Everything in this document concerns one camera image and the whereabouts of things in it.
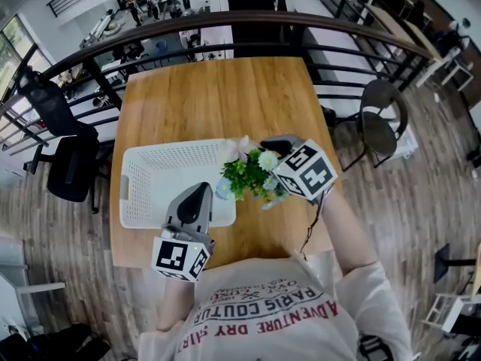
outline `wooden table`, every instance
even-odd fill
[[[372,5],[369,7],[369,11],[381,22],[381,24],[396,38],[400,38],[408,43],[414,43],[414,40],[407,34],[406,31],[399,25],[394,18],[388,14],[386,11],[379,7],[373,7]],[[414,24],[404,21],[415,33],[415,35],[419,38],[419,40],[424,45],[425,49],[431,54],[431,57],[434,61],[439,62],[443,58],[437,52],[434,45],[425,37],[425,35],[421,32],[421,30],[416,27]]]
[[[296,134],[312,138],[338,170],[319,101],[302,59],[224,59],[175,65],[131,75],[113,152],[110,236],[113,264],[149,268],[155,229],[125,229],[119,221],[119,184],[126,149],[149,144],[211,138],[255,141]],[[298,197],[263,211],[261,200],[237,202],[233,225],[212,228],[217,267],[246,258],[279,258],[300,250],[315,208]],[[330,250],[320,220],[305,253]]]

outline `window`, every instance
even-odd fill
[[[44,72],[51,66],[39,49],[35,52],[30,51],[34,46],[32,37],[17,16],[0,31],[0,98],[4,96],[11,84],[12,77],[28,54],[30,57],[27,63],[35,71]],[[27,111],[28,109],[29,103],[22,100],[16,103],[9,112],[14,117],[21,115],[19,121],[26,123],[37,116],[34,110]]]

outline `black and white marker cube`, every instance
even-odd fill
[[[151,266],[165,277],[196,282],[209,258],[202,243],[158,237],[153,242]]]
[[[324,150],[311,139],[283,158],[272,172],[289,193],[308,201],[328,189],[337,178]]]

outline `lower floor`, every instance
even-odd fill
[[[440,102],[434,100],[437,92]],[[460,339],[443,339],[423,319],[434,293],[453,293],[469,269],[451,269],[433,285],[434,252],[446,243],[456,257],[472,257],[481,239],[481,180],[465,165],[477,134],[458,93],[428,82],[405,99],[419,149],[409,159],[373,168],[364,158],[343,175],[344,194],[380,251],[413,338],[426,360],[449,359]],[[361,151],[350,124],[336,129],[334,146],[346,165]],[[31,283],[65,281],[67,287],[35,295],[46,330],[88,323],[113,351],[106,360],[136,357],[141,332],[155,328],[162,282],[149,270],[113,267],[109,230],[109,183],[97,181],[100,212],[46,190],[48,166],[0,189],[0,231],[21,238]]]

